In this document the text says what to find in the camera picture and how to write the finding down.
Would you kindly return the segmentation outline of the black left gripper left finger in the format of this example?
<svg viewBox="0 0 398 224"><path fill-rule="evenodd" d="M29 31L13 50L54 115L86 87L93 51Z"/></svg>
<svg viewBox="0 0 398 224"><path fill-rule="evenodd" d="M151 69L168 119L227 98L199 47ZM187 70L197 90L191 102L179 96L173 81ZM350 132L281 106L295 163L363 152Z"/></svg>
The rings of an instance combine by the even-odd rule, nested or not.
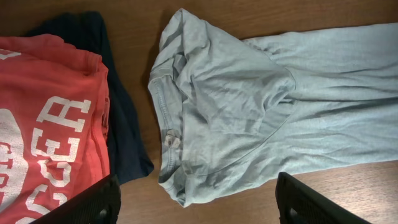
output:
<svg viewBox="0 0 398 224"><path fill-rule="evenodd" d="M116 175L108 175L32 224L116 224L121 191Z"/></svg>

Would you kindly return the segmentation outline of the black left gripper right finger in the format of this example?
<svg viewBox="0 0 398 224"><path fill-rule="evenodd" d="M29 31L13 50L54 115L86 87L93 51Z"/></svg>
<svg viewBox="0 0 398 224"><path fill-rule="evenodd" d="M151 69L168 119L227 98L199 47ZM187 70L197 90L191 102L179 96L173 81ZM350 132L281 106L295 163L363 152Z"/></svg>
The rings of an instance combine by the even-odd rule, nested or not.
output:
<svg viewBox="0 0 398 224"><path fill-rule="evenodd" d="M286 172L277 178L280 224L370 224Z"/></svg>

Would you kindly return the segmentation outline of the light blue t-shirt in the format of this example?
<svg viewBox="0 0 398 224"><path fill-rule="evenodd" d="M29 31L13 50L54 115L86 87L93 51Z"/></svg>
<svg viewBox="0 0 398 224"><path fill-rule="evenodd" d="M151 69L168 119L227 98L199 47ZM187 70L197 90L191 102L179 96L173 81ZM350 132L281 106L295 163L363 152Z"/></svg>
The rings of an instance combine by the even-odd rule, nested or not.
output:
<svg viewBox="0 0 398 224"><path fill-rule="evenodd" d="M239 40L180 9L150 71L158 183L181 206L397 159L397 24Z"/></svg>

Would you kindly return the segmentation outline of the dark navy folded garment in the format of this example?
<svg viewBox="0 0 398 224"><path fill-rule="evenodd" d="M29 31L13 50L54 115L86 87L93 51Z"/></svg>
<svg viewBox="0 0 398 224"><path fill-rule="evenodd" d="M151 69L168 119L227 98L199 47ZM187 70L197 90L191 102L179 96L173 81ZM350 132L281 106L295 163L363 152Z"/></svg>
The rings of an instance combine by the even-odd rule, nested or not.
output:
<svg viewBox="0 0 398 224"><path fill-rule="evenodd" d="M154 170L154 165L141 139L134 104L116 71L101 14L96 11L64 13L41 23L26 32L25 36L41 34L57 35L78 49L102 56L108 68L110 109L107 146L110 171L117 175L120 184L147 177Z"/></svg>

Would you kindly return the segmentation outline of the red folded soccer t-shirt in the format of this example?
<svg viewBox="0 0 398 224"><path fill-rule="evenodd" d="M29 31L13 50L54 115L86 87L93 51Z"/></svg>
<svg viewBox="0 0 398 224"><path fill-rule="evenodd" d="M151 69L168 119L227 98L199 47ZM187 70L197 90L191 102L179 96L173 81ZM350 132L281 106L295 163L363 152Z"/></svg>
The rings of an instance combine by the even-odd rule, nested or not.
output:
<svg viewBox="0 0 398 224"><path fill-rule="evenodd" d="M56 35L1 38L1 222L30 223L110 173L108 69Z"/></svg>

